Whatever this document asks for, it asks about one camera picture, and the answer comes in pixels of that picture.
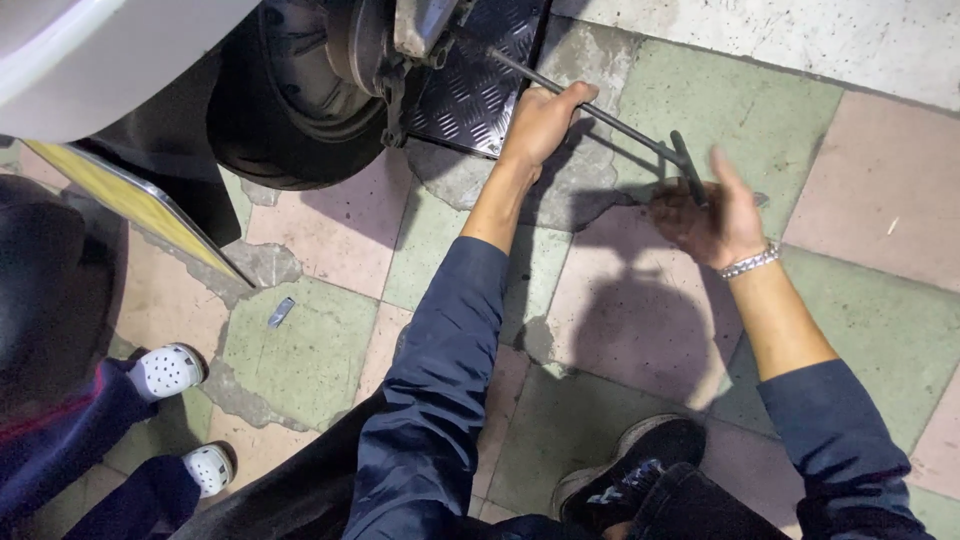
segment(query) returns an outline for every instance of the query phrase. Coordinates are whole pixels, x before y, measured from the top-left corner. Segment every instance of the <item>red stripe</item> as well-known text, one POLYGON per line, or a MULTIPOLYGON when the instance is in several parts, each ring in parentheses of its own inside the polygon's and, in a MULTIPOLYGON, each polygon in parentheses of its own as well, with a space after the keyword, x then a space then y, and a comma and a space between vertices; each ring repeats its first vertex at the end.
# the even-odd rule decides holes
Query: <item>red stripe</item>
POLYGON ((29 433, 31 431, 39 430, 49 426, 60 418, 77 412, 78 410, 93 403, 93 401, 97 399, 97 396, 100 395, 100 392, 102 392, 104 389, 104 377, 100 372, 100 367, 101 366, 98 364, 97 372, 93 379, 93 390, 84 396, 73 398, 61 403, 60 405, 57 405, 56 407, 50 409, 50 411, 43 416, 25 420, 20 424, 14 424, 8 428, 0 430, 0 444, 13 440, 24 433, 29 433))

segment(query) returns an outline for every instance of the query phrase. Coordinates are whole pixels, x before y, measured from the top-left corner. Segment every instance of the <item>t-handle wrench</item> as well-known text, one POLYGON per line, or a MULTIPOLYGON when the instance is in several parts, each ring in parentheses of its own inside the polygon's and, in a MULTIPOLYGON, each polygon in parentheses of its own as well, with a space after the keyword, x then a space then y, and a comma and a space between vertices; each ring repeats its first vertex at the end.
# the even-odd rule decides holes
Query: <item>t-handle wrench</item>
MULTIPOLYGON (((450 25, 450 32, 461 38, 463 41, 466 41, 473 47, 479 48, 482 50, 488 57, 499 61, 500 63, 510 67, 514 71, 522 74, 527 79, 530 79, 534 83, 537 83, 540 86, 550 90, 555 94, 563 92, 566 88, 563 86, 554 83, 553 81, 542 76, 540 73, 530 69, 529 67, 523 65, 522 63, 515 61, 514 59, 508 57, 507 55, 500 52, 499 49, 493 45, 485 45, 480 39, 473 36, 468 30, 456 26, 450 25)), ((641 132, 631 128, 630 126, 624 124, 623 122, 617 120, 610 114, 598 109, 595 105, 590 103, 584 103, 580 106, 581 109, 589 112, 594 117, 599 120, 609 124, 615 130, 620 133, 628 136, 629 138, 639 142, 643 146, 646 146, 650 150, 653 150, 657 153, 658 156, 663 157, 665 160, 670 161, 671 163, 677 165, 680 171, 684 174, 687 185, 690 188, 690 195, 693 197, 693 202, 700 208, 705 209, 708 205, 707 203, 707 194, 704 191, 704 185, 700 182, 700 175, 697 174, 696 167, 693 166, 693 159, 690 157, 689 151, 686 150, 686 144, 684 143, 684 138, 680 135, 680 132, 674 130, 670 132, 670 140, 673 141, 674 148, 670 148, 664 144, 656 142, 654 139, 648 137, 647 135, 642 134, 641 132)))

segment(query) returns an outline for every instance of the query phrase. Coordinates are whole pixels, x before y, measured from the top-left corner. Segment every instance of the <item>rear wheel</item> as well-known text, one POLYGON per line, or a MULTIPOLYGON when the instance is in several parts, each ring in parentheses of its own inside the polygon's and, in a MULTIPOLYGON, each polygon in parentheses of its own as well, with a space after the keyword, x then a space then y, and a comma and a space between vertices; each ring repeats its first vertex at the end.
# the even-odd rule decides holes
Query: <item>rear wheel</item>
MULTIPOLYGON (((347 37, 336 33, 357 24, 361 4, 367 15, 372 6, 378 22, 362 28, 371 32, 375 52, 386 29, 393 34, 394 3, 338 4, 344 6, 329 11, 319 1, 268 0, 231 33, 207 113, 210 144, 227 169, 275 189, 312 189, 353 176, 383 150, 386 103, 369 86, 337 75, 347 37)), ((370 56, 379 61, 363 58, 370 56)), ((418 75, 407 77, 408 88, 417 86, 418 75)), ((416 90, 407 96, 416 99, 416 90)))

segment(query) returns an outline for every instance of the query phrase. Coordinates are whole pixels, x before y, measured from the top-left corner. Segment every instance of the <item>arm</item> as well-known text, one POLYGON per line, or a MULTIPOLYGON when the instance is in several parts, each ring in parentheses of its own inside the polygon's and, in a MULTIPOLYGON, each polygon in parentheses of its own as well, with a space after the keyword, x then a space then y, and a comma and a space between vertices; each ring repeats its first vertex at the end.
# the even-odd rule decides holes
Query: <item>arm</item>
POLYGON ((467 514, 520 205, 596 97, 524 93, 503 152, 414 313, 383 381, 387 411, 363 427, 345 539, 453 538, 467 514))
MULTIPOLYGON (((766 248, 753 192, 716 149, 710 210, 682 187, 658 193, 654 219, 667 239, 714 269, 766 248)), ((730 281, 760 374, 760 396, 804 478, 797 514, 810 538, 931 538, 908 508, 906 455, 870 395, 838 359, 778 261, 730 281)))

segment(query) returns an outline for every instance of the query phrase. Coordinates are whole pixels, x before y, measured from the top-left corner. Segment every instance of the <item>hand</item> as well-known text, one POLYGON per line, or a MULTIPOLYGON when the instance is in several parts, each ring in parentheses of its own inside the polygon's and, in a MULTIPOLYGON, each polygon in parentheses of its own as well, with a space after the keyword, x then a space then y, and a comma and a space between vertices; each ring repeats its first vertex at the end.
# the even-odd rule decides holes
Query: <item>hand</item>
POLYGON ((767 249, 767 241, 753 191, 716 146, 710 150, 710 169, 720 184, 704 183, 708 210, 697 208, 684 182, 659 188, 651 205, 654 225, 664 238, 697 262, 720 270, 759 255, 767 249))
POLYGON ((581 104, 593 101, 600 88, 578 81, 555 95, 546 88, 523 92, 514 109, 500 161, 533 169, 533 181, 540 177, 543 162, 564 141, 566 131, 580 119, 581 104))

